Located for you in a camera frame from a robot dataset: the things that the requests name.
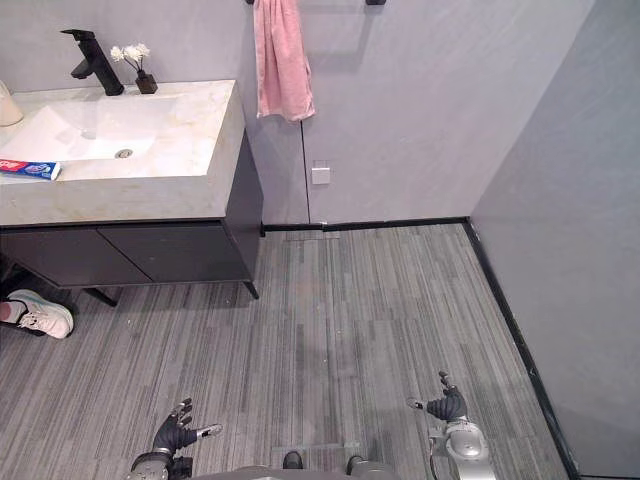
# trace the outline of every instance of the white flower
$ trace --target white flower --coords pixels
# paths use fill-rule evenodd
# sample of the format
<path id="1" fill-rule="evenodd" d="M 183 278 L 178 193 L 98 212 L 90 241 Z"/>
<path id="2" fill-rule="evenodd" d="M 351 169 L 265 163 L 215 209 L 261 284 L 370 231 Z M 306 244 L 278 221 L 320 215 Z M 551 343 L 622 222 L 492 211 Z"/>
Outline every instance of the white flower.
<path id="1" fill-rule="evenodd" d="M 138 49 L 138 52 L 140 52 L 140 55 L 142 55 L 143 57 L 148 57 L 151 53 L 151 50 L 149 50 L 144 43 L 139 43 L 138 45 L 136 45 L 136 48 Z"/>
<path id="2" fill-rule="evenodd" d="M 111 58 L 113 58 L 116 62 L 124 60 L 124 52 L 120 47 L 111 47 Z"/>
<path id="3" fill-rule="evenodd" d="M 125 56 L 129 57 L 134 62 L 139 62 L 142 58 L 142 53 L 138 50 L 138 47 L 134 45 L 129 45 L 128 47 L 124 47 Z"/>

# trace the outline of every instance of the toothpaste box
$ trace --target toothpaste box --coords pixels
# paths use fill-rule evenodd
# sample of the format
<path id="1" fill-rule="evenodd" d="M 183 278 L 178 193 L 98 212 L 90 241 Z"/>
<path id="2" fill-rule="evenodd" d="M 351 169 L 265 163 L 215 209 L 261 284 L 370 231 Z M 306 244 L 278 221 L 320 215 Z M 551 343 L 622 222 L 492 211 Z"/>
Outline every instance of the toothpaste box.
<path id="1" fill-rule="evenodd" d="M 60 173 L 60 164 L 56 162 L 18 162 L 0 158 L 0 172 L 55 180 Z"/>

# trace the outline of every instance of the black baseboard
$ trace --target black baseboard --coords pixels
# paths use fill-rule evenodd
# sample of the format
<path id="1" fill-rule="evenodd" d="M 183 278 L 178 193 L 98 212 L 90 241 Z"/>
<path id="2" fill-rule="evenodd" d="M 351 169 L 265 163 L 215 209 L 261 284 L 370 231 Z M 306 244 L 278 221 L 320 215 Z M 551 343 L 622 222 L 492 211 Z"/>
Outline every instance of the black baseboard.
<path id="1" fill-rule="evenodd" d="M 263 225 L 263 230 L 265 232 L 290 232 L 296 230 L 321 230 L 323 232 L 337 232 L 343 230 L 366 230 L 371 228 L 444 225 L 450 223 L 465 223 L 467 220 L 467 217 L 443 217 L 418 218 L 410 220 L 380 220 L 373 222 L 271 224 Z"/>
<path id="2" fill-rule="evenodd" d="M 598 475 L 582 475 L 581 478 L 595 478 L 596 480 L 640 480 L 640 477 L 600 477 Z"/>
<path id="3" fill-rule="evenodd" d="M 522 362 L 527 369 L 529 380 L 533 385 L 533 389 L 538 399 L 538 404 L 540 405 L 542 414 L 547 421 L 547 426 L 549 427 L 549 431 L 551 432 L 551 437 L 553 438 L 553 441 L 556 445 L 556 449 L 558 450 L 558 454 L 560 455 L 562 464 L 567 471 L 567 475 L 571 480 L 580 480 L 580 473 L 578 472 L 578 468 L 573 460 L 573 456 L 571 455 L 569 444 L 567 443 L 562 430 L 560 429 L 560 424 L 558 423 L 558 419 L 553 411 L 553 407 L 551 406 L 549 396 L 547 395 L 544 385 L 542 384 L 542 379 L 540 378 L 540 374 L 538 373 L 536 364 L 533 361 L 533 356 L 529 351 L 529 347 L 527 347 L 527 343 L 525 342 L 522 332 L 520 331 L 516 319 L 513 316 L 513 312 L 511 311 L 511 307 L 507 302 L 507 298 L 505 297 L 504 292 L 502 291 L 502 287 L 500 287 L 500 284 L 498 283 L 498 278 L 496 277 L 496 274 L 491 267 L 489 257 L 487 257 L 487 253 L 485 252 L 484 247 L 480 242 L 480 237 L 476 233 L 476 230 L 473 227 L 473 223 L 470 219 L 467 219 L 467 221 L 464 222 L 464 229 L 467 232 L 469 241 L 471 242 L 473 250 L 478 257 L 478 261 L 480 262 L 482 271 L 487 278 L 487 282 L 489 283 L 491 292 L 493 293 L 493 296 L 498 303 L 498 307 L 502 312 L 502 316 L 504 317 L 507 327 L 509 328 L 509 332 L 513 337 L 513 341 L 518 348 L 520 358 L 522 358 Z"/>

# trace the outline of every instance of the pink towel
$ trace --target pink towel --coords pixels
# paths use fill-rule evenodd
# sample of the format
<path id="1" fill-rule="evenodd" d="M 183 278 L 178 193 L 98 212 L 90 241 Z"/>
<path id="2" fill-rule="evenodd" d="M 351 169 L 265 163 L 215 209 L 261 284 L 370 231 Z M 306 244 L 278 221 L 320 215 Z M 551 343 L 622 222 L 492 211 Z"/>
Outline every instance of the pink towel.
<path id="1" fill-rule="evenodd" d="M 289 121 L 315 113 L 311 70 L 302 46 L 297 0 L 255 0 L 258 118 L 282 115 Z"/>

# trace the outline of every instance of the gray carpet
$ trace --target gray carpet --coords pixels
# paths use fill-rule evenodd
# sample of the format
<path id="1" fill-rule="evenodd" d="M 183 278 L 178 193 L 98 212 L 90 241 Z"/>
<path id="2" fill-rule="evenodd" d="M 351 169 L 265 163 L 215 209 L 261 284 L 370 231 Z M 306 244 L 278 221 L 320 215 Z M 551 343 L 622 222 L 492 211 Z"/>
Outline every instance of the gray carpet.
<path id="1" fill-rule="evenodd" d="M 431 478 L 437 421 L 405 397 L 440 396 L 445 368 L 500 479 L 566 478 L 460 225 L 269 233 L 256 285 L 259 301 L 241 284 L 115 289 L 115 309 L 38 286 L 75 309 L 76 328 L 0 329 L 0 477 L 122 478 L 190 395 L 195 424 L 225 427 L 183 451 L 195 474 L 275 466 L 297 448 L 311 468 L 360 453 Z"/>

